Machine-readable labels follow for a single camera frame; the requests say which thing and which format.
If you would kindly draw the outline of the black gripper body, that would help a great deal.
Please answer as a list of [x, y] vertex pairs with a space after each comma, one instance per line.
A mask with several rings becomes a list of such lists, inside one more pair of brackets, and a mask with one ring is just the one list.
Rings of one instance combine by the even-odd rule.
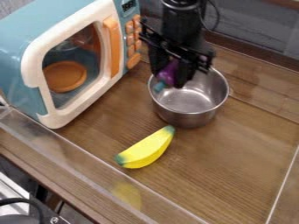
[[167, 51], [178, 60], [197, 62], [197, 69], [209, 72], [215, 51], [203, 37], [206, 3], [163, 3], [162, 20], [142, 17], [141, 39]]

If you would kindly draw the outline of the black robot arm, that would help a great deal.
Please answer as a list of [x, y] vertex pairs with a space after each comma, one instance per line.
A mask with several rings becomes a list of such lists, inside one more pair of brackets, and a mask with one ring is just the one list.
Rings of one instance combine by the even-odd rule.
[[203, 37], [207, 3], [217, 11], [218, 27], [221, 12], [211, 0], [161, 0], [163, 17], [161, 24], [142, 18], [141, 39], [147, 43], [153, 76], [158, 83], [154, 90], [183, 88], [198, 71], [211, 70], [217, 52]]

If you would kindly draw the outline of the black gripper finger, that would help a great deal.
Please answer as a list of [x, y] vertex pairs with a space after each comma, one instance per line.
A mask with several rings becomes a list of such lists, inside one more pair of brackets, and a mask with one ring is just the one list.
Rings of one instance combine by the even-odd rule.
[[197, 62], [187, 59], [174, 60], [174, 86], [183, 88], [197, 71]]
[[149, 48], [150, 65], [154, 76], [166, 68], [170, 63], [170, 55], [167, 51], [155, 46]]

